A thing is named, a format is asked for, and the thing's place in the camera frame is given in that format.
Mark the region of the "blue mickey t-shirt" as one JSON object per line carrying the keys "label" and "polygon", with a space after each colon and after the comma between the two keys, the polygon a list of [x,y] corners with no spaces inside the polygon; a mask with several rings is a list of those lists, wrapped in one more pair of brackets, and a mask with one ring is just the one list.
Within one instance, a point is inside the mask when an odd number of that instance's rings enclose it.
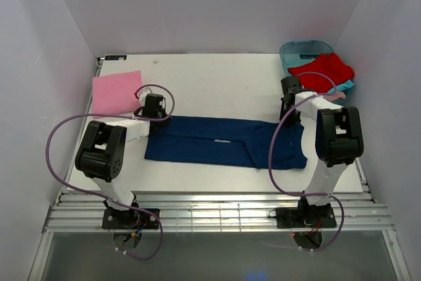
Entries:
{"label": "blue mickey t-shirt", "polygon": [[148,139],[145,159],[172,163],[303,169],[304,128],[261,120],[173,116]]}

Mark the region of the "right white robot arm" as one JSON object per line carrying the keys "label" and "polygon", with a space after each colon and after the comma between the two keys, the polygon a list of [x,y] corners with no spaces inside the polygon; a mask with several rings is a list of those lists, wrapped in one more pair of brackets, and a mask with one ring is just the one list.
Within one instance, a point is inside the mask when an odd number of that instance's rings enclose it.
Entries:
{"label": "right white robot arm", "polygon": [[340,176],[364,151],[359,111],[356,107],[336,105],[315,91],[305,89],[299,78],[281,81],[280,121],[287,127],[301,122],[306,114],[316,123],[317,165],[310,184],[296,207],[276,209],[278,228],[334,228],[332,193]]}

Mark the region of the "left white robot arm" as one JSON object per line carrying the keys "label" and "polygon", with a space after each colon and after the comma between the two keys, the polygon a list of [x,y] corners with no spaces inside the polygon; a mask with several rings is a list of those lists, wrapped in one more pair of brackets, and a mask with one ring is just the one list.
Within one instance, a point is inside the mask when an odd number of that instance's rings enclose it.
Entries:
{"label": "left white robot arm", "polygon": [[130,119],[115,122],[92,120],[87,124],[75,159],[75,167],[99,187],[106,196],[105,205],[118,211],[116,219],[123,227],[139,222],[135,195],[119,177],[128,142],[148,137],[167,121],[165,98],[148,93],[143,105]]}

